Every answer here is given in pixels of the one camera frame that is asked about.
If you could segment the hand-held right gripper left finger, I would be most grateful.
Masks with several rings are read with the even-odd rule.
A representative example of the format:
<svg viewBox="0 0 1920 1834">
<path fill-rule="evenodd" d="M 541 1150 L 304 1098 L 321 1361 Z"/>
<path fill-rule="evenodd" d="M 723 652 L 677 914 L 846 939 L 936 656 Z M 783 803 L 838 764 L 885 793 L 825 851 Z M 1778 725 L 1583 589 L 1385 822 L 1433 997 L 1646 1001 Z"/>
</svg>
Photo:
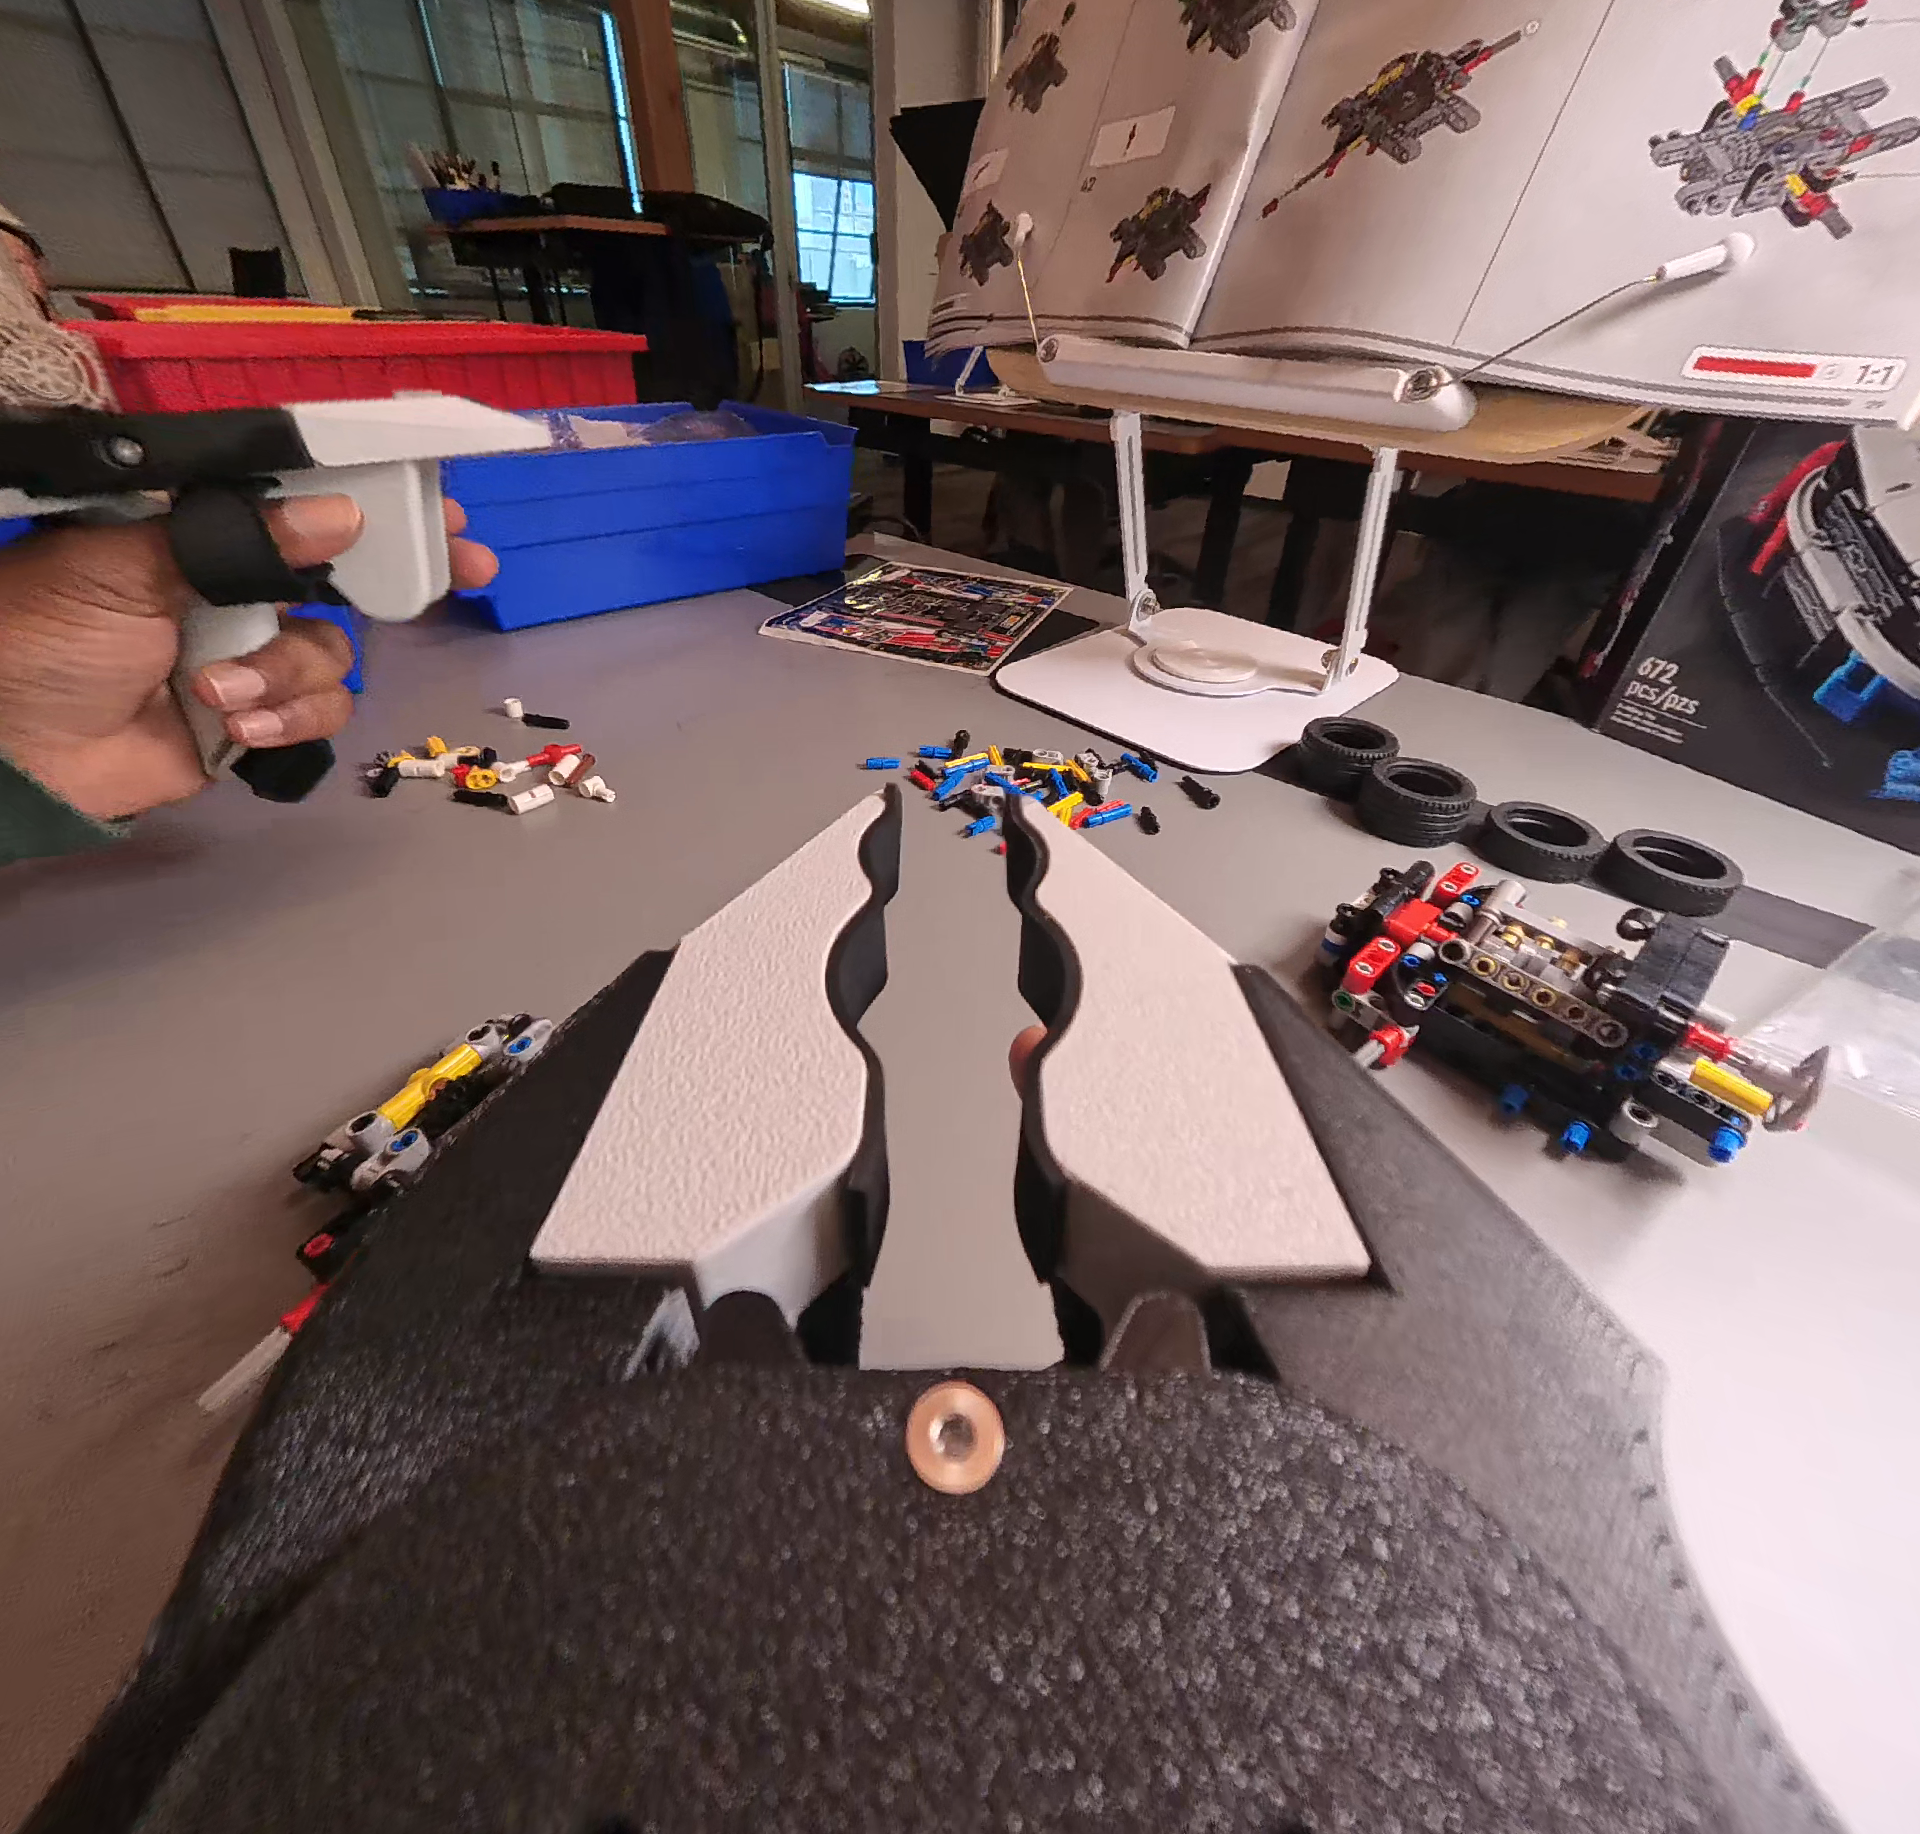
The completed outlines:
<svg viewBox="0 0 1920 1834">
<path fill-rule="evenodd" d="M 857 1308 L 889 1214 L 882 1067 L 899 789 L 857 798 L 670 952 L 534 1236 L 545 1276 L 744 1292 L 804 1337 Z"/>
</svg>

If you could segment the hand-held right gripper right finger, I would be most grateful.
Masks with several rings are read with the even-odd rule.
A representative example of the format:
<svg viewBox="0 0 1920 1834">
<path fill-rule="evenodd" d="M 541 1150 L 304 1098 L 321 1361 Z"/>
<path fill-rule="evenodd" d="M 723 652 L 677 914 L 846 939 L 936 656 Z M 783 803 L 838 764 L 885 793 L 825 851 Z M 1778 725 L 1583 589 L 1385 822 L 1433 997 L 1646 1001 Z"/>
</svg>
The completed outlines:
<svg viewBox="0 0 1920 1834">
<path fill-rule="evenodd" d="M 1265 982 L 1037 807 L 1005 816 L 1017 989 L 1045 1028 L 1019 1098 L 1019 1244 L 1064 1341 L 1170 1292 L 1352 1288 L 1369 1244 L 1265 1023 Z"/>
</svg>

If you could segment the pile of small lego pins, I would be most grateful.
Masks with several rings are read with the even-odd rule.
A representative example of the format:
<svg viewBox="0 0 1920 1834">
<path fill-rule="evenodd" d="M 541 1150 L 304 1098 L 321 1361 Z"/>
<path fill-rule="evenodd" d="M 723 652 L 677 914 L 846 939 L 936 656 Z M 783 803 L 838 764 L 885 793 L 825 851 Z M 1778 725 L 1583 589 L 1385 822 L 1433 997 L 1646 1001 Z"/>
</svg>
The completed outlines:
<svg viewBox="0 0 1920 1834">
<path fill-rule="evenodd" d="M 944 744 L 868 752 L 853 766 L 899 780 L 929 811 L 949 816 L 959 838 L 990 840 L 999 851 L 1005 816 L 1019 803 L 1071 833 L 1130 830 L 1146 838 L 1158 838 L 1181 805 L 1201 813 L 1220 807 L 1212 782 L 1138 744 L 1028 748 L 955 730 Z"/>
</svg>

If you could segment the small lego subassembly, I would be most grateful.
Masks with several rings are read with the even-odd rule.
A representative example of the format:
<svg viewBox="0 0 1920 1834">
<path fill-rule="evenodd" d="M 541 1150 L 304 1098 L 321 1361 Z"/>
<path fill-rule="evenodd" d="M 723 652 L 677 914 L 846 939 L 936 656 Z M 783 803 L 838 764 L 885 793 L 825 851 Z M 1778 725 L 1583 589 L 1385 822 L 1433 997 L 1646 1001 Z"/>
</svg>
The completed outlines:
<svg viewBox="0 0 1920 1834">
<path fill-rule="evenodd" d="M 465 1030 L 444 1055 L 413 1070 L 383 1102 L 339 1122 L 300 1157 L 290 1178 L 339 1211 L 305 1234 L 296 1257 L 309 1281 L 269 1332 L 211 1382 L 194 1408 L 225 1413 L 259 1387 L 371 1236 L 374 1214 L 409 1191 L 450 1146 L 450 1136 L 545 1049 L 557 1023 L 544 1015 L 493 1015 Z"/>
</svg>

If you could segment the lego car chassis assembly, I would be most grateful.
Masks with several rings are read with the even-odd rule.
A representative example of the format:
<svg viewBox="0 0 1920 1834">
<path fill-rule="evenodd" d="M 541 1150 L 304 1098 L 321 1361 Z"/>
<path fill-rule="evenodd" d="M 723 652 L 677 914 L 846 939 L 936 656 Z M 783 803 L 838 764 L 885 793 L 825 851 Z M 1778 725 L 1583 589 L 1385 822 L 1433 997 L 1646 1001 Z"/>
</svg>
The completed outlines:
<svg viewBox="0 0 1920 1834">
<path fill-rule="evenodd" d="M 1562 1157 L 1653 1146 L 1728 1165 L 1811 1122 L 1830 1055 L 1770 1056 L 1709 1010 L 1726 950 L 1646 908 L 1614 939 L 1581 937 L 1473 861 L 1411 861 L 1330 912 L 1315 966 L 1329 1027 L 1367 1070 L 1425 1052 Z"/>
</svg>

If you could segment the pile of lego connectors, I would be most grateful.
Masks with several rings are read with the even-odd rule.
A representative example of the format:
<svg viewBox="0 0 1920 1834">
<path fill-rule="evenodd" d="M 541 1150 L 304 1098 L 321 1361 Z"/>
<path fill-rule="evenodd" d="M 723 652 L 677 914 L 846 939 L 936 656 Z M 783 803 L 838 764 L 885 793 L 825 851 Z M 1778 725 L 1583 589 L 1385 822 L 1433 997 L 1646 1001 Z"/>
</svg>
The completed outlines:
<svg viewBox="0 0 1920 1834">
<path fill-rule="evenodd" d="M 512 695 L 493 712 L 512 734 L 478 744 L 426 734 L 417 745 L 380 750 L 358 764 L 360 790 L 383 798 L 407 787 L 432 789 L 460 810 L 513 819 L 566 803 L 616 803 L 614 787 L 569 717 L 528 710 Z"/>
</svg>

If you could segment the black rubber lego tire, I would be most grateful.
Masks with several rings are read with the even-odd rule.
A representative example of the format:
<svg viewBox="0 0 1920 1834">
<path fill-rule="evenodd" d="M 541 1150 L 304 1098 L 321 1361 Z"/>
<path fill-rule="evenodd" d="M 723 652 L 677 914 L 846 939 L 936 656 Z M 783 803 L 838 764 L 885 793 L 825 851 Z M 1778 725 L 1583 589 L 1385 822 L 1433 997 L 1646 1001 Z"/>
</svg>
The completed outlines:
<svg viewBox="0 0 1920 1834">
<path fill-rule="evenodd" d="M 1395 733 L 1362 717 L 1314 717 L 1291 750 L 1291 768 L 1306 790 L 1352 802 L 1377 766 L 1397 763 Z"/>
<path fill-rule="evenodd" d="M 1512 798 L 1487 807 L 1472 848 L 1525 884 L 1576 887 L 1594 876 L 1608 840 L 1576 813 Z"/>
<path fill-rule="evenodd" d="M 1353 795 L 1355 821 L 1376 838 L 1406 846 L 1464 841 L 1476 807 L 1479 790 L 1468 775 L 1425 759 L 1371 764 Z"/>
<path fill-rule="evenodd" d="M 1737 861 L 1661 827 L 1611 838 L 1594 881 L 1628 906 L 1678 916 L 1716 916 L 1744 887 Z"/>
</svg>

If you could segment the lego sticker sheet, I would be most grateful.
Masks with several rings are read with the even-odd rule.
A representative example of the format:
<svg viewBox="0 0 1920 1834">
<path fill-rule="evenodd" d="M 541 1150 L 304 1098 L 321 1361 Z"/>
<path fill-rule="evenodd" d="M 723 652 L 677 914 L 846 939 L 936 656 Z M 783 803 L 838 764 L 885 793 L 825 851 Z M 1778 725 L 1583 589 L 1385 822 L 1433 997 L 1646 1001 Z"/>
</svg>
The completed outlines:
<svg viewBox="0 0 1920 1834">
<path fill-rule="evenodd" d="M 1068 597 L 1068 587 L 882 559 L 807 601 L 771 614 L 760 634 L 990 677 Z"/>
</svg>

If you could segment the black lego box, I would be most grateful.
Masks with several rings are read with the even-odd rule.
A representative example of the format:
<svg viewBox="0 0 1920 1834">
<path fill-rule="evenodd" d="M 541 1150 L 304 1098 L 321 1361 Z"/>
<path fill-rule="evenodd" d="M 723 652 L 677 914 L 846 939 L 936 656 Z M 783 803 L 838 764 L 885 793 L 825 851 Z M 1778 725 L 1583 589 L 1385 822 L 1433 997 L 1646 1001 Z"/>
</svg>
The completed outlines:
<svg viewBox="0 0 1920 1834">
<path fill-rule="evenodd" d="M 1701 419 L 1576 666 L 1598 733 L 1918 851 L 1918 442 Z"/>
</svg>

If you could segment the wooden workbench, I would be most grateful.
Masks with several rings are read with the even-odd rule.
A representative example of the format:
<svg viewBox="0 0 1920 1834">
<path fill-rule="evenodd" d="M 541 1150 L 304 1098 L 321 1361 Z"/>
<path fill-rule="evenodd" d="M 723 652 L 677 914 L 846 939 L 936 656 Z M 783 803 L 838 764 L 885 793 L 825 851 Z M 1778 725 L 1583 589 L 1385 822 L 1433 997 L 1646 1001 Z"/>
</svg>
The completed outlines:
<svg viewBox="0 0 1920 1834">
<path fill-rule="evenodd" d="M 764 219 L 710 194 L 664 194 L 670 215 L 473 215 L 438 226 L 450 254 L 493 285 L 518 277 L 531 319 L 564 328 L 564 279 L 580 279 L 599 331 L 623 334 L 635 357 L 670 375 L 720 375 L 733 354 L 733 313 L 717 285 L 720 260 L 774 249 Z"/>
</svg>

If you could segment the clear plastic bag in bin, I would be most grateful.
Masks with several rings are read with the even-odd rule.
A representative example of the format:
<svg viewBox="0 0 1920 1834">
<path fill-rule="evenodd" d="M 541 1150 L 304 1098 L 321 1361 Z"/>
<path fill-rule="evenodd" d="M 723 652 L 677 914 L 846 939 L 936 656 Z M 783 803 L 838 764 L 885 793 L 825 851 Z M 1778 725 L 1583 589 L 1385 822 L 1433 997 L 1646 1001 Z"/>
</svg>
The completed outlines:
<svg viewBox="0 0 1920 1834">
<path fill-rule="evenodd" d="M 628 448 L 689 448 L 755 439 L 760 434 L 748 419 L 720 409 L 675 409 L 653 419 L 539 409 L 531 417 L 544 426 L 551 450 L 569 454 Z"/>
</svg>

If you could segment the blue container with brushes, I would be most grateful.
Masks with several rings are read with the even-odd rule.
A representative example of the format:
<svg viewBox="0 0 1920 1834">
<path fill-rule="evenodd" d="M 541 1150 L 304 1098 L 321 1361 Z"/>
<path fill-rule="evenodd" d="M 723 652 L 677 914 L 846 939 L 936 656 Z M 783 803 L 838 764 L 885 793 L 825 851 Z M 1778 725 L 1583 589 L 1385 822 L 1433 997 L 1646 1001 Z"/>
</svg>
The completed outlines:
<svg viewBox="0 0 1920 1834">
<path fill-rule="evenodd" d="M 500 186 L 497 166 L 479 164 L 453 149 L 409 141 L 403 160 L 435 225 L 455 226 L 476 219 L 506 217 L 522 204 L 516 193 Z"/>
</svg>

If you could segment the white book stand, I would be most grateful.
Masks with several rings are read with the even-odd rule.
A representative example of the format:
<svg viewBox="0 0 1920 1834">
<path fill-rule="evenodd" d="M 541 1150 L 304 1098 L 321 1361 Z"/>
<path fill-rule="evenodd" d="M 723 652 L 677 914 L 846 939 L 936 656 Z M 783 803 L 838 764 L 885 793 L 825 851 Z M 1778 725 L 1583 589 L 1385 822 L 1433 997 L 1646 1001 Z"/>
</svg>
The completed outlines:
<svg viewBox="0 0 1920 1834">
<path fill-rule="evenodd" d="M 1364 656 L 1398 474 L 1398 432 L 1465 428 L 1476 398 L 1439 365 L 1273 359 L 1033 331 L 1037 365 L 1068 391 L 1111 400 L 1124 622 L 1011 669 L 1045 712 L 1201 771 L 1243 771 L 1314 717 L 1350 714 L 1395 682 Z M 1166 609 L 1149 579 L 1141 417 L 1199 396 L 1243 396 L 1258 419 L 1330 422 L 1371 456 L 1355 555 L 1333 646 L 1205 607 Z"/>
</svg>

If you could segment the long wooden table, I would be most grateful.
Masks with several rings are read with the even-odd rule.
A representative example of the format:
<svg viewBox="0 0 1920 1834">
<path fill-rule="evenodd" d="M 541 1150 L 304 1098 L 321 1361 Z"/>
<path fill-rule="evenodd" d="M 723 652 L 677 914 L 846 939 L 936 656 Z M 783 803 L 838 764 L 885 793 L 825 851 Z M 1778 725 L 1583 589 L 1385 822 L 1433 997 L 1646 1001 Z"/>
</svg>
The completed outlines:
<svg viewBox="0 0 1920 1834">
<path fill-rule="evenodd" d="M 988 474 L 1058 475 L 1109 448 L 1107 414 L 1084 404 L 1047 404 L 1007 391 L 965 395 L 909 382 L 825 382 L 810 391 L 844 404 L 855 442 L 902 465 L 902 515 L 929 539 L 929 479 L 939 465 Z M 1631 416 L 1588 445 L 1562 445 L 1543 454 L 1495 454 L 1464 434 L 1407 434 L 1397 448 L 1404 477 L 1439 475 L 1515 484 L 1572 496 L 1646 504 L 1661 490 L 1675 436 Z M 1302 460 L 1309 474 L 1304 500 L 1290 501 L 1291 520 L 1269 592 L 1265 619 L 1291 623 L 1302 607 L 1306 576 L 1325 519 L 1359 517 L 1359 495 L 1373 450 L 1309 434 L 1271 419 L 1166 419 L 1141 422 L 1141 454 L 1153 479 L 1166 477 L 1181 495 L 1203 495 L 1209 517 L 1194 579 L 1203 607 L 1228 596 L 1245 484 L 1265 460 Z"/>
</svg>

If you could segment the crumpled clear plastic bag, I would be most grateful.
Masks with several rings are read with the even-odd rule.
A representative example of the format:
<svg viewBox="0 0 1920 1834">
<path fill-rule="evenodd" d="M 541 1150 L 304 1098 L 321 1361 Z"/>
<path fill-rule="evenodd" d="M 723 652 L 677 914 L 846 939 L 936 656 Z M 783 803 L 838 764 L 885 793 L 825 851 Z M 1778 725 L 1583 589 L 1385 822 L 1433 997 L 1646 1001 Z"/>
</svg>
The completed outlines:
<svg viewBox="0 0 1920 1834">
<path fill-rule="evenodd" d="M 1866 933 L 1787 1002 L 1767 1010 L 1746 1042 L 1778 1061 L 1826 1052 L 1826 1087 L 1918 1117 L 1918 933 Z"/>
</svg>

